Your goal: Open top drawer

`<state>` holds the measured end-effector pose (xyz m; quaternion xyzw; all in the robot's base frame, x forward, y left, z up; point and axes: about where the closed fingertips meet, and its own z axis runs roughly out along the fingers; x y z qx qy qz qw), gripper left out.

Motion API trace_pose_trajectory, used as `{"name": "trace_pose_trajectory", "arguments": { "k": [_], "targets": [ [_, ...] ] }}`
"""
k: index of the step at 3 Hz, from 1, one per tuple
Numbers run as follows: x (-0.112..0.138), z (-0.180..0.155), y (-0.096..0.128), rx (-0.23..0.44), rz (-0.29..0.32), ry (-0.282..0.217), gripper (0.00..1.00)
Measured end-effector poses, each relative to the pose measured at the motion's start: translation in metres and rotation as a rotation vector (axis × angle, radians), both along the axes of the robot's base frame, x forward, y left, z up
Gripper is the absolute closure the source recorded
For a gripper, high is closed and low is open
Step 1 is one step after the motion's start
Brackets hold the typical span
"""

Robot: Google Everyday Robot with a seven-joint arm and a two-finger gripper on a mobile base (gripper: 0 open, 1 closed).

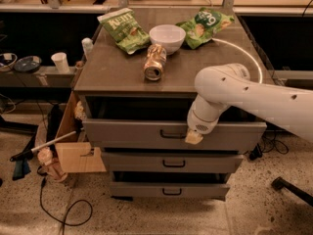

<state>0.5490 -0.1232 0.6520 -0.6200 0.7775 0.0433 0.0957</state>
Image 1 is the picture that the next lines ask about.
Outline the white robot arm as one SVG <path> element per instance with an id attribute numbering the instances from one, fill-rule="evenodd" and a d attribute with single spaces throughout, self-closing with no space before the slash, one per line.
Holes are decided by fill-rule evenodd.
<path id="1" fill-rule="evenodd" d="M 309 142 L 313 141 L 313 91 L 253 82 L 247 68 L 228 64 L 200 70 L 197 97 L 187 116 L 187 141 L 197 144 L 233 106 Z"/>

